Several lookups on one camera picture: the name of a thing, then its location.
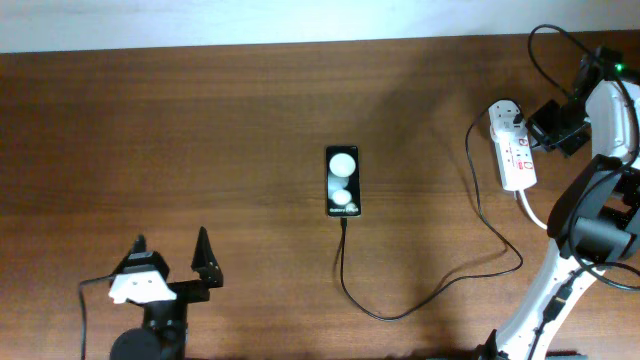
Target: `black cable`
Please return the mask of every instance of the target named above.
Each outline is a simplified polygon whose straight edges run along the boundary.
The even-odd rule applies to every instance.
[[[78,284],[78,297],[80,298],[80,309],[82,310],[82,344],[80,347],[80,359],[84,360],[87,356],[87,307],[84,302],[84,294],[82,288],[87,285],[97,284],[104,281],[110,281],[115,278],[114,275],[103,276],[91,280],[84,280]]]
[[[580,48],[585,54],[587,54],[591,61],[595,61],[600,65],[605,65],[604,61],[602,59],[600,59],[598,56],[596,56],[591,50],[589,50],[578,39],[573,37],[571,34],[569,34],[564,29],[562,29],[562,28],[560,28],[558,26],[555,26],[555,25],[543,24],[543,25],[536,26],[533,29],[533,31],[531,31],[531,34],[529,35],[529,45],[531,45],[531,39],[533,38],[534,34],[538,30],[545,29],[545,28],[546,29],[555,30],[555,31],[559,32],[561,35],[563,35],[565,38],[567,38],[569,41],[571,41],[573,44],[575,44],[578,48]],[[537,63],[535,62],[534,59],[532,59],[532,62],[534,63],[534,66],[536,66],[536,68],[539,68],[539,66],[537,66]],[[555,81],[553,81],[553,79],[551,79],[544,72],[541,71],[541,73],[547,80],[549,80],[549,82],[551,84],[553,84],[554,86],[559,86]],[[624,98],[624,101],[625,101],[625,106],[628,109],[629,114],[631,115],[631,123],[632,123],[632,126],[633,126],[634,133],[636,135],[636,147],[635,147],[635,149],[633,151],[630,152],[631,159],[628,162],[624,163],[621,167],[619,167],[618,169],[612,171],[611,173],[609,173],[608,175],[604,176],[602,179],[597,181],[595,184],[593,184],[589,189],[587,189],[585,191],[584,195],[582,195],[580,197],[580,199],[578,199],[578,202],[576,203],[576,207],[573,209],[573,212],[571,213],[571,216],[570,216],[569,227],[568,227],[568,230],[567,230],[567,241],[569,242],[569,249],[571,250],[571,255],[573,255],[573,257],[576,258],[576,261],[578,262],[580,267],[582,269],[584,269],[584,271],[588,272],[593,277],[595,277],[599,281],[601,281],[601,282],[603,282],[603,283],[605,283],[605,284],[607,284],[609,286],[612,286],[612,287],[615,287],[615,288],[621,289],[621,290],[634,291],[635,292],[635,291],[640,291],[640,286],[632,286],[632,285],[627,285],[627,284],[620,283],[620,282],[617,282],[617,281],[613,281],[613,280],[611,280],[611,279],[609,279],[609,278],[607,278],[605,276],[602,276],[602,275],[596,273],[595,271],[593,271],[593,269],[587,263],[584,262],[584,260],[582,259],[582,256],[580,256],[580,254],[578,254],[578,251],[576,249],[575,240],[573,239],[573,236],[572,236],[573,230],[574,230],[576,222],[578,220],[577,219],[577,212],[578,212],[578,209],[580,208],[580,206],[582,205],[582,203],[584,202],[584,200],[591,194],[591,192],[596,187],[598,187],[601,184],[603,184],[604,182],[610,180],[614,176],[617,176],[618,174],[622,174],[623,172],[629,170],[631,168],[631,165],[633,165],[633,163],[638,158],[638,152],[640,151],[640,147],[639,147],[640,146],[640,128],[638,126],[638,116],[637,116],[637,113],[635,111],[634,102],[631,99],[631,96],[629,95],[629,92],[627,91],[627,88],[622,83],[622,80],[620,79],[618,74],[616,74],[615,72],[612,72],[611,75],[612,75],[614,81],[616,82],[616,84],[618,85],[618,87],[620,88],[620,92],[622,92],[622,97]],[[633,270],[629,270],[624,266],[617,266],[617,267],[624,268],[625,270],[631,271],[631,272],[633,272],[635,274],[640,274],[640,271],[638,271],[635,268],[632,268]]]
[[[411,313],[419,310],[421,307],[427,305],[429,302],[431,302],[433,299],[435,299],[438,295],[442,294],[442,292],[444,292],[449,286],[453,285],[454,283],[456,283],[458,281],[466,280],[466,279],[492,278],[492,277],[511,274],[511,273],[517,271],[518,269],[520,269],[522,267],[522,265],[524,264],[524,259],[522,257],[522,254],[520,254],[520,252],[502,234],[500,234],[500,232],[498,232],[498,230],[496,230],[489,223],[489,220],[487,220],[487,218],[484,215],[484,211],[482,210],[482,205],[480,203],[480,190],[479,190],[479,187],[478,187],[478,179],[476,177],[475,168],[473,167],[473,161],[471,160],[471,153],[469,151],[469,134],[471,133],[471,130],[483,118],[483,116],[489,111],[489,108],[491,108],[491,106],[493,106],[493,104],[495,104],[496,102],[498,102],[500,100],[513,101],[516,104],[516,106],[518,107],[518,111],[520,111],[520,113],[522,113],[522,109],[520,108],[520,105],[518,105],[518,103],[516,101],[512,100],[512,99],[503,98],[503,99],[498,99],[498,100],[494,101],[490,106],[488,106],[486,109],[484,109],[482,111],[482,113],[480,113],[480,115],[478,115],[478,117],[471,123],[471,126],[469,126],[469,130],[467,130],[467,134],[465,136],[464,144],[465,144],[465,149],[466,149],[466,152],[467,152],[467,159],[469,160],[469,167],[471,168],[471,175],[473,176],[473,184],[474,184],[475,190],[476,190],[476,199],[477,199],[477,203],[478,203],[478,216],[480,217],[480,219],[482,219],[482,222],[489,228],[489,230],[491,230],[505,245],[507,245],[509,248],[511,248],[511,250],[513,250],[513,252],[518,256],[518,259],[519,259],[518,265],[516,265],[515,267],[513,267],[511,269],[500,271],[500,272],[495,272],[495,273],[459,276],[459,277],[447,282],[443,286],[439,287],[434,292],[432,292],[429,296],[427,296],[427,298],[425,298],[424,300],[422,300],[421,302],[419,302],[417,305],[413,306],[412,308],[406,310],[405,312],[403,312],[403,313],[401,313],[399,315],[396,315],[396,316],[379,316],[379,315],[376,315],[376,314],[372,313],[371,311],[367,310],[362,305],[360,305],[356,301],[356,299],[354,299],[353,296],[351,296],[351,294],[349,293],[349,290],[347,290],[347,286],[344,283],[344,254],[345,254],[345,244],[346,244],[346,238],[347,238],[347,219],[346,218],[341,218],[340,219],[340,226],[342,228],[342,236],[341,236],[341,239],[340,239],[340,246],[338,248],[338,251],[340,251],[340,284],[342,285],[342,290],[344,291],[345,295],[347,295],[347,297],[349,298],[351,303],[353,303],[353,305],[355,305],[358,309],[360,309],[365,314],[371,316],[372,318],[374,318],[376,320],[380,320],[380,321],[391,322],[391,321],[401,320],[401,319],[409,316]]]
[[[553,26],[553,25],[537,26],[535,29],[533,29],[533,31],[531,31],[531,34],[529,34],[529,38],[527,39],[527,51],[529,52],[529,59],[531,60],[531,63],[536,68],[536,70],[538,70],[540,75],[542,75],[545,79],[547,79],[547,81],[551,83],[551,85],[553,85],[556,89],[560,90],[563,94],[565,94],[566,97],[571,99],[572,98],[571,93],[567,91],[565,88],[563,88],[562,85],[558,84],[555,80],[553,80],[551,76],[547,75],[547,73],[544,72],[544,70],[542,70],[542,68],[540,67],[540,64],[538,64],[538,61],[533,55],[533,48],[532,48],[533,36],[537,33],[539,29],[545,28],[547,26]]]
[[[536,346],[538,346],[538,341],[540,341],[540,336],[544,332],[545,325],[547,325],[547,322],[543,320],[542,324],[540,324],[540,326],[536,329],[536,337],[533,339],[533,344],[531,345],[531,350],[529,350],[529,357],[527,358],[527,360],[533,359],[533,354],[535,354],[536,352]]]

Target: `wooden table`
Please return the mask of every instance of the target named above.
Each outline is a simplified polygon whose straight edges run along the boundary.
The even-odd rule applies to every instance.
[[[640,66],[638,32],[579,38]],[[579,51],[544,35],[536,51],[568,86]],[[139,233],[175,281],[195,278],[198,228],[208,229],[225,286],[189,308],[187,351],[207,359],[472,349],[542,263],[547,237],[502,191],[488,119],[472,153],[487,216],[525,256],[516,274],[459,283],[406,320],[375,321],[338,288],[340,228],[324,203],[324,147],[358,145],[363,216],[350,222],[346,277],[381,314],[452,269],[513,266],[512,253],[487,262],[503,246],[476,217],[463,140],[495,98],[519,99],[528,114],[562,99],[530,64],[526,36],[2,55],[0,73],[2,358],[76,358],[78,282],[110,273]],[[534,154],[529,200],[541,217],[589,156],[590,145],[570,159]],[[107,358],[142,320],[107,292],[86,293],[90,359]],[[639,306],[595,285],[552,349],[631,359]]]

